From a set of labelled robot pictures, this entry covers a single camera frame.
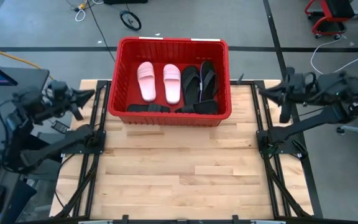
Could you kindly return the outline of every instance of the red plastic basket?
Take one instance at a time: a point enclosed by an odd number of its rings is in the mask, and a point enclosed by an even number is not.
[[[112,78],[109,112],[128,124],[160,124],[186,126],[217,126],[231,114],[229,56],[227,43],[214,39],[178,39],[126,37],[121,39],[117,62]],[[137,68],[143,62],[154,66],[155,90],[153,103],[167,106],[175,111],[184,106],[183,93],[177,105],[169,105],[165,99],[163,67],[172,63],[180,71],[188,65],[200,69],[204,60],[212,60],[219,81],[215,100],[219,105],[217,115],[190,113],[127,112],[131,104],[147,105],[137,82]]]

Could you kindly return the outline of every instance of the concrete floor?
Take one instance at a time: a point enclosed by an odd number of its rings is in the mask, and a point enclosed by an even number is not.
[[[310,21],[303,14],[307,0],[270,0],[269,3],[281,47],[317,47],[332,41],[332,37],[314,38]],[[268,52],[232,48],[237,50],[229,53],[231,78],[238,78],[242,73],[244,79],[282,77],[263,0],[150,0],[147,4],[130,4],[129,7],[142,21],[142,29],[138,32],[121,23],[117,9],[125,6],[101,4],[93,7],[109,46],[117,46],[119,39],[128,35],[219,38],[231,47],[269,47]],[[354,1],[353,7],[358,9],[358,1]],[[99,43],[102,38],[90,11],[86,13],[83,22],[75,22],[75,12],[64,0],[5,0],[0,8],[0,47],[16,47],[14,52],[8,53],[49,69],[51,75],[73,88],[84,78],[111,78],[114,63],[107,52],[53,49],[104,46]],[[347,24],[346,39],[324,47],[358,48],[358,20]],[[51,52],[37,52],[29,47],[51,47],[40,49]],[[311,53],[295,49],[284,52],[283,56],[285,63],[299,72],[313,70]],[[317,53],[314,64],[323,72],[331,72],[357,57],[357,52]],[[2,56],[0,65],[28,67]],[[346,70],[358,76],[358,62]],[[298,107],[299,114],[312,109]],[[70,116],[62,121],[70,124]],[[335,133],[335,128],[336,125],[324,125],[305,132],[319,201],[324,218],[358,220],[358,134],[341,136]],[[37,194],[41,198],[33,199],[35,202],[30,205],[50,203],[53,196],[50,189],[54,184],[39,183],[38,186],[42,186],[39,191],[45,193]],[[40,217],[28,215],[22,219]]]

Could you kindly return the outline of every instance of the slipper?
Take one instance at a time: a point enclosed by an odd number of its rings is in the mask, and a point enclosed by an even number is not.
[[[186,105],[175,110],[176,113],[197,113],[197,114],[217,114],[218,103],[215,100],[206,100],[192,105]]]
[[[190,65],[183,70],[181,88],[185,105],[200,102],[200,73],[196,66]]]
[[[212,61],[205,60],[201,64],[201,95],[200,102],[204,100],[212,100],[218,90],[218,78],[215,74],[215,68]]]
[[[168,64],[164,66],[165,97],[171,105],[180,100],[180,70],[178,67]]]
[[[155,103],[149,105],[129,105],[127,108],[128,112],[166,112],[169,113],[171,110],[166,106],[161,106]]]
[[[154,68],[150,62],[144,62],[137,68],[137,81],[143,100],[146,102],[155,100]]]

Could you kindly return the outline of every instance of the black slipper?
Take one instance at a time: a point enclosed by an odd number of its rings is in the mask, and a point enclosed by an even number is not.
[[[192,105],[186,105],[177,109],[176,113],[197,113],[197,114],[217,114],[218,103],[214,100],[206,100]]]
[[[212,100],[218,90],[218,77],[212,61],[205,60],[201,64],[200,77],[203,81],[200,101]]]
[[[183,70],[181,89],[185,105],[192,105],[200,101],[200,75],[196,66],[190,65]]]
[[[169,113],[171,110],[166,106],[161,106],[155,103],[149,105],[129,105],[128,112],[164,112]]]

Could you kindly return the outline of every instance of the wooden tabletop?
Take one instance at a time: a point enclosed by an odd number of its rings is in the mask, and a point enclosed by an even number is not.
[[[80,88],[95,88],[96,82],[82,80]],[[278,82],[265,80],[265,85]],[[215,128],[123,124],[108,113],[106,148],[99,160],[91,218],[273,218],[264,163],[257,149],[250,87],[232,86],[231,97],[232,115]],[[72,121],[72,129],[89,123],[93,101],[81,111],[83,121]],[[285,125],[278,123],[280,108],[271,101],[269,106],[273,124]],[[267,129],[263,110],[262,118]],[[306,212],[313,213],[300,161],[284,154],[280,158],[287,189]],[[56,191],[64,204],[77,188],[82,159],[82,155],[73,156],[60,171]],[[276,194],[283,215],[277,188]],[[50,215],[61,209],[54,198]]]

